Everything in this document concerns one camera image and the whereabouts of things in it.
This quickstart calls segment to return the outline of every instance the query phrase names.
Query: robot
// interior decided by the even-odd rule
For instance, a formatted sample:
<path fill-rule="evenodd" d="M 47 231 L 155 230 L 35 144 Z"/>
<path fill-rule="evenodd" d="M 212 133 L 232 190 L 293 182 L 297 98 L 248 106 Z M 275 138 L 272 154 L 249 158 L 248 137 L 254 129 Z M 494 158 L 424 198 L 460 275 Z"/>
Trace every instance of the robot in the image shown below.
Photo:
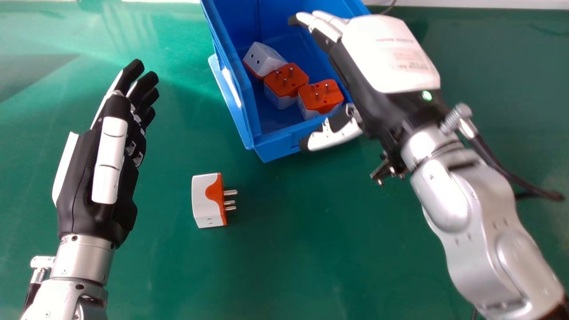
<path fill-rule="evenodd" d="M 53 183 L 55 257 L 37 256 L 22 320 L 104 320 L 114 252 L 134 227 L 133 193 L 156 112 L 157 75 L 134 60 L 104 96 L 88 131 L 71 132 Z"/>
<path fill-rule="evenodd" d="M 410 182 L 429 226 L 444 246 L 457 290 L 491 320 L 569 319 L 563 286 L 522 226 L 516 199 L 563 200 L 507 171 L 470 120 L 451 110 L 440 77 L 405 23 L 386 15 L 342 19 L 300 12 L 302 26 L 328 54 L 353 104 L 300 142 L 320 150 L 360 134 L 380 141 L 384 161 L 372 172 Z M 465 148 L 459 131 L 474 150 Z M 510 183 L 526 190 L 515 195 Z"/>
<path fill-rule="evenodd" d="M 309 30 L 354 102 L 300 147 L 315 151 L 361 134 L 379 140 L 384 161 L 371 178 L 382 184 L 410 175 L 451 279 L 477 312 L 491 320 L 569 319 L 563 286 L 516 212 L 516 199 L 563 196 L 507 171 L 470 120 L 470 108 L 444 103 L 439 74 L 405 23 L 323 11 L 288 22 Z M 132 197 L 159 96 L 155 73 L 136 81 L 143 71 L 139 60 L 125 67 L 90 129 L 68 137 L 52 193 L 61 242 L 55 257 L 31 261 L 21 320 L 107 319 L 104 287 L 114 251 L 134 226 Z M 514 194 L 511 183 L 526 192 Z"/>

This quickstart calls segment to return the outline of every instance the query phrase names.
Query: led light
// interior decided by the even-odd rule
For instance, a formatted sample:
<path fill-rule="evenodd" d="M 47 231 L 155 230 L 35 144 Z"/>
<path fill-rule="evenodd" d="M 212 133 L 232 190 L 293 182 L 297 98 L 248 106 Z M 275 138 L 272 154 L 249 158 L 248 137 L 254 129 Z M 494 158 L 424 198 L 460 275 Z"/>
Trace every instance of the led light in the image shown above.
<path fill-rule="evenodd" d="M 421 92 L 421 97 L 423 97 L 425 101 L 432 101 L 432 94 L 429 91 Z"/>

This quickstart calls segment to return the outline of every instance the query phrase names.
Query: blue plastic box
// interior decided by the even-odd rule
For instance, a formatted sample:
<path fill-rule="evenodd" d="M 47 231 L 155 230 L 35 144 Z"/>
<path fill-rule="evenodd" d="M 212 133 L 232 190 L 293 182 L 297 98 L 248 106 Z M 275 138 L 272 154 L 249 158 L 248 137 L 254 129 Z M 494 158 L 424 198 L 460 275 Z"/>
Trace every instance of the blue plastic box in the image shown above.
<path fill-rule="evenodd" d="M 305 121 L 296 104 L 277 110 L 263 94 L 263 82 L 246 71 L 242 58 L 258 41 L 296 63 L 310 83 L 335 79 L 328 57 L 301 27 L 287 24 L 299 12 L 324 10 L 342 18 L 369 14 L 360 0 L 201 0 L 212 33 L 215 54 L 209 65 L 233 116 L 245 148 L 263 162 L 298 152 L 299 140 L 324 120 Z M 344 96 L 348 92 L 341 86 Z"/>

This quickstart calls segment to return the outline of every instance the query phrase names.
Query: robotic arm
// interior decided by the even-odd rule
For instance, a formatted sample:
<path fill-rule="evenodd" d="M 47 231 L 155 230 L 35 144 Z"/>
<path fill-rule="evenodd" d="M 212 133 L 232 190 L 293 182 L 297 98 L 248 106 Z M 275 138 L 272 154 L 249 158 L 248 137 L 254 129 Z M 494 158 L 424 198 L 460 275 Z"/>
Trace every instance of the robotic arm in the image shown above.
<path fill-rule="evenodd" d="M 504 169 L 470 120 L 451 110 L 440 77 L 405 23 L 384 15 L 341 19 L 323 11 L 288 20 L 310 32 L 353 104 L 300 142 L 319 150 L 361 133 L 378 139 L 383 163 L 371 174 L 411 174 L 424 216 L 443 243 L 458 291 L 487 319 L 569 319 L 563 286 L 522 226 L 516 198 L 562 200 Z M 456 131 L 469 140 L 466 149 Z M 515 195 L 510 182 L 525 190 Z"/>
<path fill-rule="evenodd" d="M 104 287 L 114 252 L 134 227 L 138 167 L 159 96 L 157 75 L 137 81 L 143 72 L 140 60 L 126 66 L 90 129 L 69 134 L 52 191 L 61 242 L 55 257 L 32 259 L 22 320 L 107 319 Z"/>

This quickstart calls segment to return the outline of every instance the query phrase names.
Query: green table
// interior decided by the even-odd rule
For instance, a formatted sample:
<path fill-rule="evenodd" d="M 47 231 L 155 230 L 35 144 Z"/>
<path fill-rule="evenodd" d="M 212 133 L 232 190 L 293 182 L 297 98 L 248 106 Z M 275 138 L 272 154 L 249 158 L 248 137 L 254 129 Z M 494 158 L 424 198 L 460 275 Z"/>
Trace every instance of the green table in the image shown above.
<path fill-rule="evenodd" d="M 565 12 L 397 8 L 507 167 L 569 194 Z M 34 255 L 58 245 L 51 186 L 116 73 L 140 58 L 161 98 L 115 256 L 110 319 L 468 319 L 408 182 L 368 174 L 359 138 L 263 164 L 246 151 L 208 68 L 199 5 L 0 2 L 0 318 L 16 319 Z M 240 191 L 225 228 L 195 226 L 190 181 L 221 171 Z M 567 203 L 519 215 L 569 284 Z"/>

